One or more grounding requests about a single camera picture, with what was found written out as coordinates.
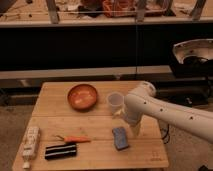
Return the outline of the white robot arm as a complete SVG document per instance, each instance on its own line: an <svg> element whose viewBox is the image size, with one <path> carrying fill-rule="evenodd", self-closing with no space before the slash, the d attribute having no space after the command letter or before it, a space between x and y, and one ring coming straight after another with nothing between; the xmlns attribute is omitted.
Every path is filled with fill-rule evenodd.
<svg viewBox="0 0 213 171"><path fill-rule="evenodd" d="M124 96L124 120L135 127L142 115L148 115L213 143L213 112L165 102L155 95L154 85L141 81Z"/></svg>

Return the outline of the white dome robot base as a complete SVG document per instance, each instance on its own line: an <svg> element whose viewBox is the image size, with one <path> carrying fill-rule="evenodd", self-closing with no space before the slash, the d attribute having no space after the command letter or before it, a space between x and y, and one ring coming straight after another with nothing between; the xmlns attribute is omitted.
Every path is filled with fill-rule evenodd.
<svg viewBox="0 0 213 171"><path fill-rule="evenodd" d="M213 60L213 38L193 39L173 45L172 52L179 64L188 57L199 57L203 60Z"/></svg>

